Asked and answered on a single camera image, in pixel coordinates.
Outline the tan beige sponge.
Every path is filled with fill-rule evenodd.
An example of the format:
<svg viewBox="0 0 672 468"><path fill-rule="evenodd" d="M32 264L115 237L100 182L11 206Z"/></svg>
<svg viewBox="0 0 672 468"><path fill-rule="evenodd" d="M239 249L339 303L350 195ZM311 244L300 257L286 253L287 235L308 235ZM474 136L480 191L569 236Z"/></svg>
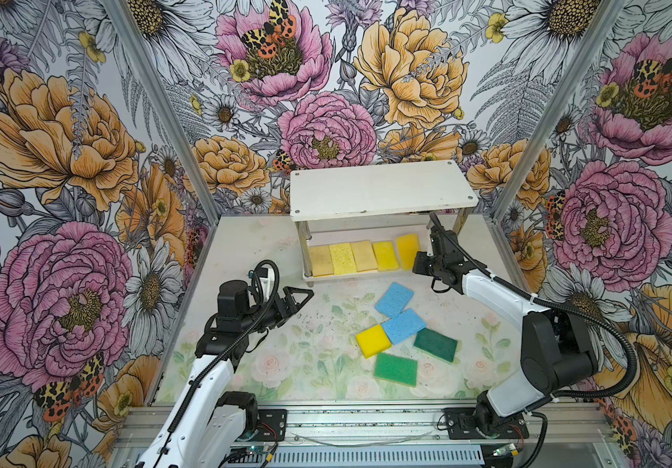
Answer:
<svg viewBox="0 0 672 468"><path fill-rule="evenodd" d="M314 277L332 276L334 274L333 260L328 245L310 247L309 254Z"/></svg>

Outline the pale yellow porous sponge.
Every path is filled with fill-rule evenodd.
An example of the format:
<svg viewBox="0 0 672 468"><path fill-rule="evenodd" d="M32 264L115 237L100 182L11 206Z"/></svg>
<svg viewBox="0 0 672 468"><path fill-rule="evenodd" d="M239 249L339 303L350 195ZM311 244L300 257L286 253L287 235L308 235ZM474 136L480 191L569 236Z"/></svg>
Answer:
<svg viewBox="0 0 672 468"><path fill-rule="evenodd" d="M334 274L351 275L357 273L357 263L351 243L333 244L329 246Z"/></svg>

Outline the yellow sponge green underside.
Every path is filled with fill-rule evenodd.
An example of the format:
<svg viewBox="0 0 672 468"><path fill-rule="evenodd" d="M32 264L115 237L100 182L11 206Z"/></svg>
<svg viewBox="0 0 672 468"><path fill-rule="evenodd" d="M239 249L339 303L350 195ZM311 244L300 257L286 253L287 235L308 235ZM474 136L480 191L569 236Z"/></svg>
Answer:
<svg viewBox="0 0 672 468"><path fill-rule="evenodd" d="M392 241L374 242L372 249L377 262L377 268L380 272L397 271L400 269L400 262L396 257Z"/></svg>

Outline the small blue sponge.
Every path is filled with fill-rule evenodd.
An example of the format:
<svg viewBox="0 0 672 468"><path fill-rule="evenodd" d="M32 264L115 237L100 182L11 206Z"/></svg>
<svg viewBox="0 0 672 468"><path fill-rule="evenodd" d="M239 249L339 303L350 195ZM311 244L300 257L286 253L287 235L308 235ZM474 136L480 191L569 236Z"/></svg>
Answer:
<svg viewBox="0 0 672 468"><path fill-rule="evenodd" d="M381 296L375 304L375 309L389 318L394 318L404 310L411 302L414 292L404 285L392 283L388 290Z"/></svg>

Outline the white two-tier shelf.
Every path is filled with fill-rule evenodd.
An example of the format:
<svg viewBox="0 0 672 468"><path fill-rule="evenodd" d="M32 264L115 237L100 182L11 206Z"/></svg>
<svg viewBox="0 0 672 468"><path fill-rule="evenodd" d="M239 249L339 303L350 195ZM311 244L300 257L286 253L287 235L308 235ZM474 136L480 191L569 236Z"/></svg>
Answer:
<svg viewBox="0 0 672 468"><path fill-rule="evenodd" d="M319 273L313 249L390 242L399 255L396 240L410 236L417 239L419 252L430 252L429 214L453 214L451 229L459 233L477 204L478 196L451 160L294 171L290 218L300 244L303 279L312 286L380 275L377 267L344 275Z"/></svg>

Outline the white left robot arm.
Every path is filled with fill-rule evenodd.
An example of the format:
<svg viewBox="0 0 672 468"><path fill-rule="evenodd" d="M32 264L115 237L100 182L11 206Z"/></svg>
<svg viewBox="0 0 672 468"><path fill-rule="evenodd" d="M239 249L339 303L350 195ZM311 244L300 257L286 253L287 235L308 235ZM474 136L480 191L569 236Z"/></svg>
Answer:
<svg viewBox="0 0 672 468"><path fill-rule="evenodd" d="M136 467L218 467L240 438L259 426L257 397L228 386L249 347L249 337L283 326L315 293L273 280L259 286L223 283L217 312L205 324L196 360L181 396Z"/></svg>

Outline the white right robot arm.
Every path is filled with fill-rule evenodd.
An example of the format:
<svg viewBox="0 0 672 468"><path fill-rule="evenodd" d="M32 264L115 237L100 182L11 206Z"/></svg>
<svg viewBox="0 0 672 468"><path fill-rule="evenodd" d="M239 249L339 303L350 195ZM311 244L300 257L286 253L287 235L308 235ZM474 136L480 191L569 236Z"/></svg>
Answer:
<svg viewBox="0 0 672 468"><path fill-rule="evenodd" d="M559 305L540 304L487 270L460 247L454 231L433 227L430 239L431 251L417 253L413 272L484 304L520 333L519 364L476 399L472 420L480 434L500 434L525 411L550 403L555 392L596 372L598 359L584 319Z"/></svg>

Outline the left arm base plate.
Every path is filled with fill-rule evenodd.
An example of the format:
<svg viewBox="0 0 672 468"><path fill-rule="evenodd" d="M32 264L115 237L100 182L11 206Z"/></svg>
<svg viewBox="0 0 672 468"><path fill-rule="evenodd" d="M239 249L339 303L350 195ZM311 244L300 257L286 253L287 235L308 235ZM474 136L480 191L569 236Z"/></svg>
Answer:
<svg viewBox="0 0 672 468"><path fill-rule="evenodd" d="M254 442L283 442L285 440L288 411L286 409L259 409L253 435Z"/></svg>

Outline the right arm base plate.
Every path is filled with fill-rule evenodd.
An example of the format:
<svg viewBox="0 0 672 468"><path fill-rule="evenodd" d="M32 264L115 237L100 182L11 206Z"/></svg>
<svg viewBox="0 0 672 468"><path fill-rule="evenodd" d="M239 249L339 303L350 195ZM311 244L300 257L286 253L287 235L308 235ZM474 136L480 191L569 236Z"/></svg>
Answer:
<svg viewBox="0 0 672 468"><path fill-rule="evenodd" d="M440 423L451 440L515 439L526 440L529 430L522 413L499 417L494 411L473 408L447 408Z"/></svg>

